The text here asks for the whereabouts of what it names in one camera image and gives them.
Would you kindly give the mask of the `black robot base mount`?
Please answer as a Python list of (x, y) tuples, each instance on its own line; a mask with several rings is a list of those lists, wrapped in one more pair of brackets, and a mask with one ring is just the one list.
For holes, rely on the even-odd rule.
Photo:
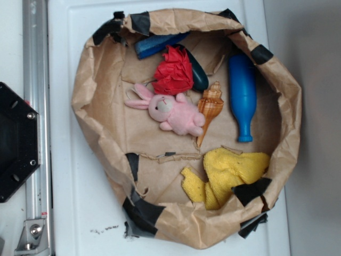
[(1, 82), (1, 203), (40, 166), (39, 114)]

